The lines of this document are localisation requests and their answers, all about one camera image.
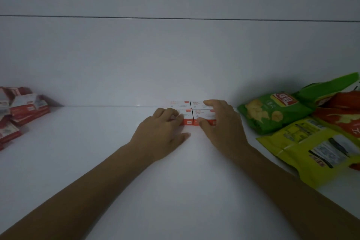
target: yellow snack bag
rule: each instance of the yellow snack bag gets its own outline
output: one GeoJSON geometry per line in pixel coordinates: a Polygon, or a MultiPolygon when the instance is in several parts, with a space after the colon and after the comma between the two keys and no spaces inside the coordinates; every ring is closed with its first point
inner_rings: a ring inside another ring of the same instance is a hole
{"type": "Polygon", "coordinates": [[[307,117],[257,140],[295,167],[300,179],[317,188],[342,169],[360,162],[360,148],[344,135],[307,117]]]}

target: left hand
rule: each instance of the left hand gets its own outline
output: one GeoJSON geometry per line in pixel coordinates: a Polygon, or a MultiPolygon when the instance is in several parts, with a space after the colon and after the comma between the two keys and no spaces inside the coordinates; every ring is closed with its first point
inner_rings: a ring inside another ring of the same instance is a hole
{"type": "Polygon", "coordinates": [[[152,161],[158,161],[190,137],[190,133],[181,133],[173,137],[174,130],[182,123],[184,115],[172,108],[158,108],[154,115],[146,118],[136,129],[129,145],[136,148],[152,161]]]}

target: right hand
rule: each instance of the right hand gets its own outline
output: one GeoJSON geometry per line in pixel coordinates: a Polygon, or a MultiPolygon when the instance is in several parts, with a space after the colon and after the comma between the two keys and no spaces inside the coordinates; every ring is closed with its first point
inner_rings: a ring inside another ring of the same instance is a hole
{"type": "Polygon", "coordinates": [[[206,100],[205,105],[212,106],[216,116],[216,126],[211,126],[204,118],[198,118],[201,129],[211,143],[231,160],[242,158],[250,149],[240,114],[226,101],[206,100]]]}

